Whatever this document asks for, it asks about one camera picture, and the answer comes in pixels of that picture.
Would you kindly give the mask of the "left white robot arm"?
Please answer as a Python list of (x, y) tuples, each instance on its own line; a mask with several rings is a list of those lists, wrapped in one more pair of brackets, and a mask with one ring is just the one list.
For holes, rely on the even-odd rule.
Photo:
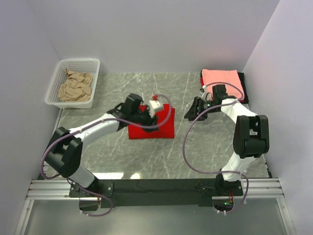
[(85, 196), (94, 196), (98, 190), (98, 179), (81, 165), (83, 149), (130, 123), (143, 125), (146, 132), (157, 130), (156, 113), (163, 108), (163, 104), (156, 99), (144, 103), (139, 95), (129, 94), (124, 102), (94, 121), (69, 130), (58, 128), (44, 153), (44, 161), (62, 177), (78, 183)]

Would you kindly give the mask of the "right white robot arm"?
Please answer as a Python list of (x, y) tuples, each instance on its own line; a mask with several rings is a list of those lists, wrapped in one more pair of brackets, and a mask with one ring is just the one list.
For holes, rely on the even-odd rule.
[(246, 108), (240, 100), (244, 92), (227, 82), (213, 82), (204, 85), (205, 92), (212, 85), (213, 99), (195, 97), (190, 110), (184, 118), (192, 125), (198, 120), (205, 120), (208, 113), (223, 112), (234, 123), (233, 154), (227, 164), (215, 174), (222, 179), (215, 182), (215, 191), (226, 195), (232, 189), (231, 182), (240, 180), (253, 161), (269, 151), (268, 118), (258, 115)]

